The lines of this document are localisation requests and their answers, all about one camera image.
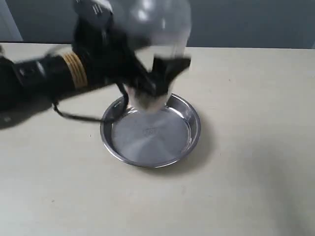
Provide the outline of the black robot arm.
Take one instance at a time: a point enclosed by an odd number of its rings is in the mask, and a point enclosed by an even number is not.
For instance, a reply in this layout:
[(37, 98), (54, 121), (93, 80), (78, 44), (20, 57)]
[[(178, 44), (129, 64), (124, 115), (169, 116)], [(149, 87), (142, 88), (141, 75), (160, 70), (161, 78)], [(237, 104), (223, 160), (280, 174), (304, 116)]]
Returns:
[(124, 102), (129, 102), (127, 89), (151, 99), (170, 92), (175, 79), (190, 66), (185, 56), (154, 56), (153, 66), (146, 69), (136, 50), (149, 46), (149, 40), (130, 37), (115, 25), (112, 13), (102, 19), (79, 16), (71, 50), (14, 62), (0, 58), (0, 109), (8, 111), (38, 97), (52, 103), (60, 98), (116, 85)]

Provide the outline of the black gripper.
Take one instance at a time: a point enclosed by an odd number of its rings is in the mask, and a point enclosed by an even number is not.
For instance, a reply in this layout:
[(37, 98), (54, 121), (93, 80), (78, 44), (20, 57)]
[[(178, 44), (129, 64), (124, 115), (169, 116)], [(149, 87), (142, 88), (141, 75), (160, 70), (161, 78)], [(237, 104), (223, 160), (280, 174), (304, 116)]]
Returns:
[(145, 95), (167, 94), (171, 83), (190, 67), (191, 57), (154, 57), (152, 70), (148, 70), (136, 52), (151, 45), (149, 37), (136, 33), (128, 24), (117, 23), (113, 15), (103, 26), (78, 17), (71, 46), (87, 84), (73, 90), (84, 92), (117, 84)]

